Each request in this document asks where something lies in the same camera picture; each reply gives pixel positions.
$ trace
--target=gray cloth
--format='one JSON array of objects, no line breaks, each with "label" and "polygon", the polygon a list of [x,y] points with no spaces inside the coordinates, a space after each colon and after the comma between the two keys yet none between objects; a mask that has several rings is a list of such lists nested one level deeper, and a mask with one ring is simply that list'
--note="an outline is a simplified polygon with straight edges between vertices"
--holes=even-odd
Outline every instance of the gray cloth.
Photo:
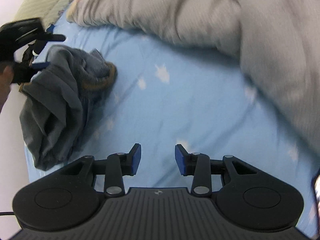
[{"label": "gray cloth", "polygon": [[140,28],[239,58],[320,153],[320,0],[75,0],[67,19]]},{"label": "gray cloth", "polygon": [[28,98],[20,114],[24,141],[41,170],[69,157],[90,108],[116,77],[114,65],[97,50],[54,45],[47,61],[49,67],[23,86]]}]

